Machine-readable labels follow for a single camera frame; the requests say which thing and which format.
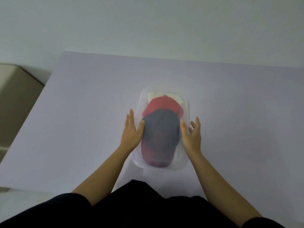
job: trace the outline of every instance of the plastic container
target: plastic container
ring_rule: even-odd
[[[182,91],[161,86],[143,89],[134,115],[136,129],[141,120],[145,121],[142,140],[131,155],[135,165],[178,170],[187,164],[180,119],[189,126],[188,99]]]

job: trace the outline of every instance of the black clothing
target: black clothing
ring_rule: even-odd
[[[200,196],[164,199],[148,184],[132,180],[95,206],[76,193],[56,196],[2,222],[0,227],[84,225],[85,227],[237,227]],[[243,228],[273,227],[253,218]]]

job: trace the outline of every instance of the table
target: table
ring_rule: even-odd
[[[304,221],[304,69],[64,52],[0,165],[0,185],[72,191],[117,148],[150,85],[184,89],[202,152],[263,215]],[[204,193],[180,171],[124,165],[116,188],[144,180],[165,197]]]

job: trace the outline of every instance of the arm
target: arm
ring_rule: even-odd
[[[135,130],[133,110],[131,109],[130,115],[127,115],[126,118],[120,146],[93,174],[76,187],[72,193],[85,196],[92,206],[110,194],[124,162],[139,144],[143,135],[143,128],[144,121],[141,121],[138,129]]]
[[[182,141],[208,201],[227,218],[241,227],[246,221],[262,215],[232,188],[202,155],[199,118],[191,127],[181,121]]]

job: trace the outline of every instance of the wall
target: wall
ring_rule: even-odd
[[[43,83],[65,50],[304,67],[303,22],[304,0],[0,0],[0,62]]]

